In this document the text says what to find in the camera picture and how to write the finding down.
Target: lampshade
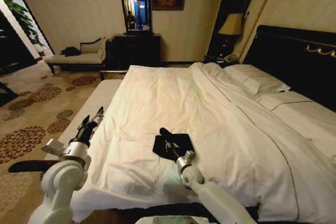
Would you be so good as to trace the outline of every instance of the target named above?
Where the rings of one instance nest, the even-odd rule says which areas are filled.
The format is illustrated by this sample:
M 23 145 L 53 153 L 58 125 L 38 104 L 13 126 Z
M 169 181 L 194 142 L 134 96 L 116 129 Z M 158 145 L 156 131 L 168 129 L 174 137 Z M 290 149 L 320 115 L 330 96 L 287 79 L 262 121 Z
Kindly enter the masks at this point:
M 219 30 L 219 34 L 225 35 L 239 35 L 242 34 L 242 21 L 243 18 L 242 13 L 231 13 L 227 16 L 227 19 L 224 25 Z

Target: bed frame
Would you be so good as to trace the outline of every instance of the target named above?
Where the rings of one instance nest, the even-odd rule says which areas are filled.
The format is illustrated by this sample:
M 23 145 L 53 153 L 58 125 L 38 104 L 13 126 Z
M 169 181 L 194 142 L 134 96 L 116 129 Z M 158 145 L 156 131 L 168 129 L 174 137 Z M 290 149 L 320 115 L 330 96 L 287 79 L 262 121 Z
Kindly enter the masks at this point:
M 260 25 L 243 63 L 336 112 L 336 33 Z

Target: black garment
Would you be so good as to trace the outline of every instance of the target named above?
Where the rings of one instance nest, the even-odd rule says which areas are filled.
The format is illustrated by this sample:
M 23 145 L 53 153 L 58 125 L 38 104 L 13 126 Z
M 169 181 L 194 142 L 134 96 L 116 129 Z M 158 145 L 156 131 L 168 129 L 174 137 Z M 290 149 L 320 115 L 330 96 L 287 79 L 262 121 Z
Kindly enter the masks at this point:
M 165 128 L 161 128 L 160 133 L 161 135 L 155 137 L 153 146 L 153 152 L 158 154 L 158 156 L 176 162 L 178 158 L 176 154 L 180 157 L 184 156 L 186 151 L 195 152 L 188 134 L 172 134 Z M 166 148 L 167 143 L 170 144 L 171 148 Z
M 135 30 L 135 17 L 133 15 L 127 16 L 128 29 Z
M 67 47 L 66 49 L 61 51 L 61 55 L 65 55 L 65 57 L 81 54 L 81 51 L 79 51 L 76 47 Z

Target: framed mirror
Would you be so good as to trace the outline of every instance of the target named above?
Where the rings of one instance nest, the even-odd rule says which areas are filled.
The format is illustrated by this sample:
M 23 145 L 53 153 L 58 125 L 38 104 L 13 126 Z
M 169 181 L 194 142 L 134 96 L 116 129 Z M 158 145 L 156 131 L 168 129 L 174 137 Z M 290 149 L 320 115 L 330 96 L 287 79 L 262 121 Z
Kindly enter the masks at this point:
M 151 0 L 121 0 L 126 34 L 152 34 Z

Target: carpet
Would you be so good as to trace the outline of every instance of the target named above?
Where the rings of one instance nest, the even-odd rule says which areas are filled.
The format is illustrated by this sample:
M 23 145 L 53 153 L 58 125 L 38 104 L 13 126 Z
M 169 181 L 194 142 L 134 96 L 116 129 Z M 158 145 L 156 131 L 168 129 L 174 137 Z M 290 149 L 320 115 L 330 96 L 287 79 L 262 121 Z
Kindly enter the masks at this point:
M 166 67 L 188 67 L 172 65 Z M 105 79 L 123 79 L 105 74 Z M 58 138 L 100 83 L 98 71 L 59 71 L 52 74 L 43 60 L 38 64 L 0 77 L 19 97 L 0 108 L 0 223 L 27 223 L 41 204 L 42 173 L 9 173 L 16 162 L 44 159 L 41 150 Z M 135 223 L 138 210 L 97 210 L 81 224 Z

